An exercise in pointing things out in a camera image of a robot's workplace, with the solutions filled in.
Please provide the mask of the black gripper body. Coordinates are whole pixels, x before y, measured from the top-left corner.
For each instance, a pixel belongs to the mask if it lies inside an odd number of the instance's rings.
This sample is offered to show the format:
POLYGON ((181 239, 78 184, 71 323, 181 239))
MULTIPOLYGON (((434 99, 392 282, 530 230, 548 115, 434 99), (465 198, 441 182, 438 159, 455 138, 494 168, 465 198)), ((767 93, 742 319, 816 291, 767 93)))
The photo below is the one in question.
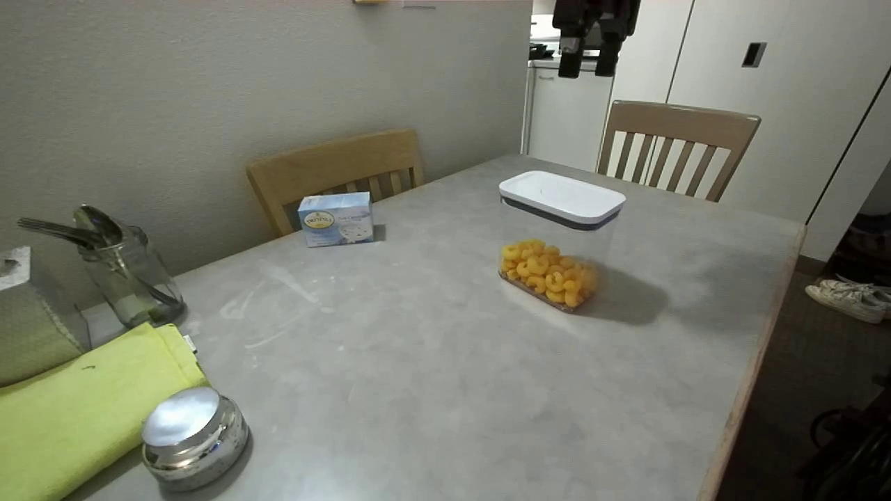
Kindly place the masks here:
POLYGON ((605 36, 633 36, 640 0, 554 0, 553 25, 562 36, 587 36, 600 29, 605 36))

